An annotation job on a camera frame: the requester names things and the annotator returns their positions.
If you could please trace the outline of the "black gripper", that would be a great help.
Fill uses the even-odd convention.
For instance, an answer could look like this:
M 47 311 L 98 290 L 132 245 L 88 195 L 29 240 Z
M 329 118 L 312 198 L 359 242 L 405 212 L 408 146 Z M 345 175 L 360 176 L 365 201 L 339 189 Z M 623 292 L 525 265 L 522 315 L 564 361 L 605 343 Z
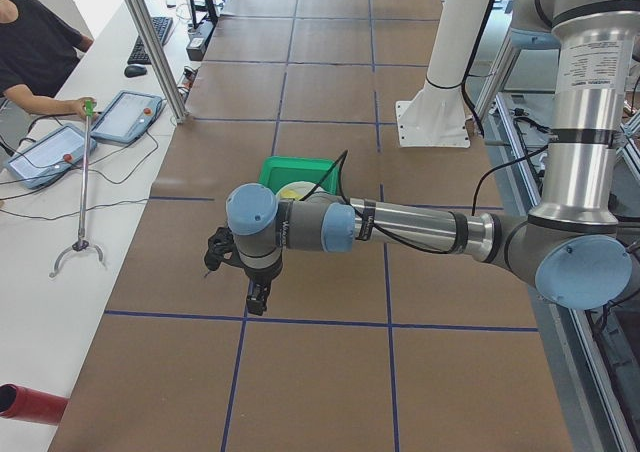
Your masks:
M 246 297 L 247 312 L 262 316 L 267 311 L 267 302 L 271 292 L 273 275 L 264 272 L 249 274 L 250 287 Z

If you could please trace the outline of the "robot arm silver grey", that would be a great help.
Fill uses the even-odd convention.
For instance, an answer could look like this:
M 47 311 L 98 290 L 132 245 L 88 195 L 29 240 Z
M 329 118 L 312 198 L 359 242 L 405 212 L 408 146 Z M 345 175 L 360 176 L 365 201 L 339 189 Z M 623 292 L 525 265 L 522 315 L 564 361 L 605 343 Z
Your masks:
M 462 215 L 315 193 L 280 199 L 260 184 L 226 202 L 235 266 L 253 281 L 248 310 L 265 311 L 284 249 L 347 252 L 356 241 L 467 254 L 510 271 L 569 309 L 596 308 L 629 285 L 635 265 L 608 206 L 639 0 L 514 0 L 513 27 L 559 43 L 543 192 L 523 217 Z

